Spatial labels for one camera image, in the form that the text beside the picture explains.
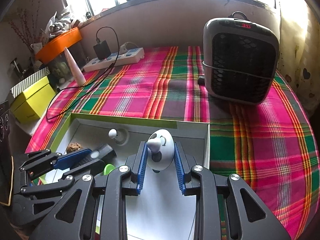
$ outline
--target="white cone-shaped object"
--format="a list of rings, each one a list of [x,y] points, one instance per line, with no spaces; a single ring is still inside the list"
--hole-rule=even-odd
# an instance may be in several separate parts
[[[160,138],[149,139],[147,145],[151,152],[157,153],[160,151],[161,140]]]
[[[70,51],[67,48],[64,48],[64,54],[66,55],[69,68],[71,70],[73,77],[75,78],[75,81],[77,82],[79,87],[82,87],[85,84],[84,75],[82,74],[75,59],[73,58],[73,56],[71,55]]]

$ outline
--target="portable air cooler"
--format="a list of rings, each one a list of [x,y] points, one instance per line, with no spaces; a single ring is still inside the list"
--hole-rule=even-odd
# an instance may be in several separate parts
[[[214,97],[257,105],[271,87],[279,41],[259,24],[234,18],[207,22],[203,35],[205,87]]]

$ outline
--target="white cardboard box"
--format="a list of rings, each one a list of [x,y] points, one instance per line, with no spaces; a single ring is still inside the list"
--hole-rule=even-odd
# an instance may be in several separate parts
[[[125,145],[119,146],[109,138],[108,133],[112,128],[123,128],[129,132],[129,140]],[[128,156],[137,153],[141,141],[147,141],[159,129],[167,129],[174,141],[181,142],[186,154],[193,155],[197,164],[209,168],[208,123],[71,114],[57,134],[51,150],[65,153],[70,142],[78,142],[92,150],[108,143],[117,154],[113,165],[119,167]],[[46,183],[57,182],[65,171],[50,171],[45,176]],[[141,194],[126,197],[128,239],[193,239],[195,212],[196,197],[181,194],[174,162],[160,173],[154,173],[147,166]],[[97,230],[100,217],[98,214]]]

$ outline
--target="striped box lid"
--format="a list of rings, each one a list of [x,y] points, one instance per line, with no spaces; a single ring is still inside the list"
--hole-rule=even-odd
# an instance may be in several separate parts
[[[21,92],[25,89],[33,85],[38,80],[42,79],[43,77],[50,74],[48,67],[37,71],[36,73],[32,74],[31,76],[27,77],[26,79],[19,82],[13,88],[10,89],[9,98],[15,99]]]

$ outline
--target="table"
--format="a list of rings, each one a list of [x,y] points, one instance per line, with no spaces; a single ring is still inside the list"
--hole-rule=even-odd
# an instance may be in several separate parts
[[[309,121],[286,81],[276,73],[266,100],[240,105],[208,95],[199,47],[146,49],[139,63],[113,69],[71,111],[209,122],[212,172],[236,172],[298,237],[319,206],[319,153]],[[85,74],[88,82],[103,70]],[[89,88],[63,91],[48,116],[67,109]],[[50,147],[69,112],[43,119],[26,152]]]

